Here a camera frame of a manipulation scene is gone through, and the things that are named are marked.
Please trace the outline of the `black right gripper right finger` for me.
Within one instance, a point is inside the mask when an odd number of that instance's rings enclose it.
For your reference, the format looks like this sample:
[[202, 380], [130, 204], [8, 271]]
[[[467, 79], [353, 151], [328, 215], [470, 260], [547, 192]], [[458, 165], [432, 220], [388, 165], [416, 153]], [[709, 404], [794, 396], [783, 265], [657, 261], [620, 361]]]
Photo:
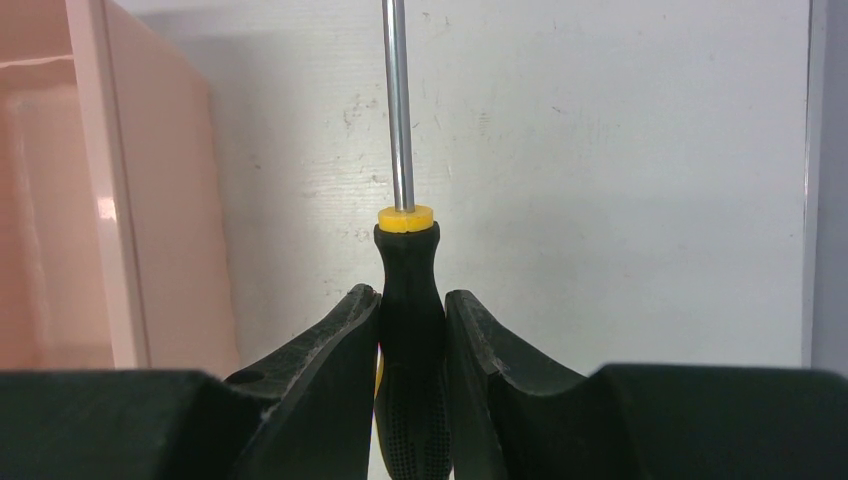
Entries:
[[808, 369], [564, 367], [446, 297], [459, 479], [843, 479], [847, 381]]

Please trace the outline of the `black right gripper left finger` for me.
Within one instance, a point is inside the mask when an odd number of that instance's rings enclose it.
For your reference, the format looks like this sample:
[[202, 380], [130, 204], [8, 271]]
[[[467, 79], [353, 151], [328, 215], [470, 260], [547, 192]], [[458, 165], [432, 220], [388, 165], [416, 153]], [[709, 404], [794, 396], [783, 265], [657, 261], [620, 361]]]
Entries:
[[380, 297], [219, 379], [199, 370], [1, 376], [5, 479], [364, 479]]

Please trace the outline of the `black yellow handled screwdriver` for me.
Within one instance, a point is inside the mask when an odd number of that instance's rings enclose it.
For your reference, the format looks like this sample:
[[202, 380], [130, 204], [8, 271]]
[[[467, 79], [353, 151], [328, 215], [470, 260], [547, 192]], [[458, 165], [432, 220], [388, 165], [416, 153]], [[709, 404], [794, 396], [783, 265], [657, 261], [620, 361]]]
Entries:
[[385, 1], [382, 9], [394, 204], [379, 212], [374, 236], [384, 269], [375, 422], [391, 478], [446, 479], [446, 318], [434, 275], [440, 229], [414, 196], [405, 6]]

